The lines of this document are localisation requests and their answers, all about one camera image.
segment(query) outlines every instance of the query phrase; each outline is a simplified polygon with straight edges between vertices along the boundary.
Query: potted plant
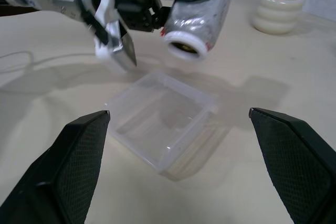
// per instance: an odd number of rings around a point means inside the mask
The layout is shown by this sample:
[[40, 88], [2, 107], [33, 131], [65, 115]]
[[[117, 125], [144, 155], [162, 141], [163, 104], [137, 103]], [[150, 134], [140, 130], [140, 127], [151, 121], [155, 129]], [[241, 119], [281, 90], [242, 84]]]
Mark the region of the potted plant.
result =
[[285, 34], [293, 30], [305, 0], [261, 0], [253, 25], [267, 34]]

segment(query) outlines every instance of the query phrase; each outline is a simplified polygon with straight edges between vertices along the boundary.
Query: clear plastic box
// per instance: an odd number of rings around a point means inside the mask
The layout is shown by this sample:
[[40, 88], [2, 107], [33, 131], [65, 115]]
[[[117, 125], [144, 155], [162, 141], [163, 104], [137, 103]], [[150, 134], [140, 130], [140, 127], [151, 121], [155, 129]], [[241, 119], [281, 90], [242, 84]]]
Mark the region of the clear plastic box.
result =
[[163, 73], [150, 73], [106, 103], [108, 131], [162, 174], [203, 130], [215, 100]]

